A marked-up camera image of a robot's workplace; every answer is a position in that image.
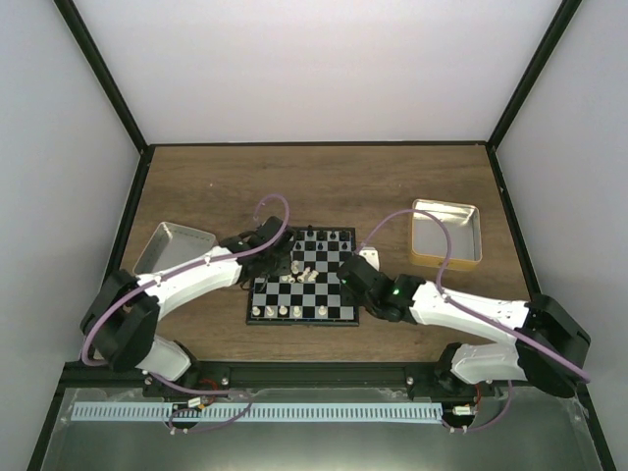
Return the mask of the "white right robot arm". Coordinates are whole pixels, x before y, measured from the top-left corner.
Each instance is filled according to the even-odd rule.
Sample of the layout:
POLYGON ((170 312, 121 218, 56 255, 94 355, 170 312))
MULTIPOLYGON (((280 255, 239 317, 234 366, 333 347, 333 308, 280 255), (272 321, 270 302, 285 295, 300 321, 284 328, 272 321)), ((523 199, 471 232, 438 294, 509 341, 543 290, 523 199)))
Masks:
POLYGON ((591 338, 550 296, 505 301, 439 288, 417 276, 391 279, 360 255, 341 264, 338 277, 343 291, 375 318, 444 327, 485 340, 445 348, 436 370, 443 393, 457 395, 482 382, 518 381, 569 398, 584 381, 579 371, 591 338))

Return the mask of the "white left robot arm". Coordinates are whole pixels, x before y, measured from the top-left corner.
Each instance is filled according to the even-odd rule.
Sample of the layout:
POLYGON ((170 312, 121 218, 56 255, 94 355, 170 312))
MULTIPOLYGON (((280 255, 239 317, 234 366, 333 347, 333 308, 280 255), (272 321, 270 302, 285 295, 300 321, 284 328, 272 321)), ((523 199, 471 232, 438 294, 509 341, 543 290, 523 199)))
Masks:
POLYGON ((195 360, 180 343, 159 337, 158 323, 211 291, 277 274, 288 263, 295 238, 295 229, 271 217, 174 267, 143 275, 112 272, 80 322, 81 361, 114 372, 144 370, 177 395, 193 394, 201 375, 195 360))

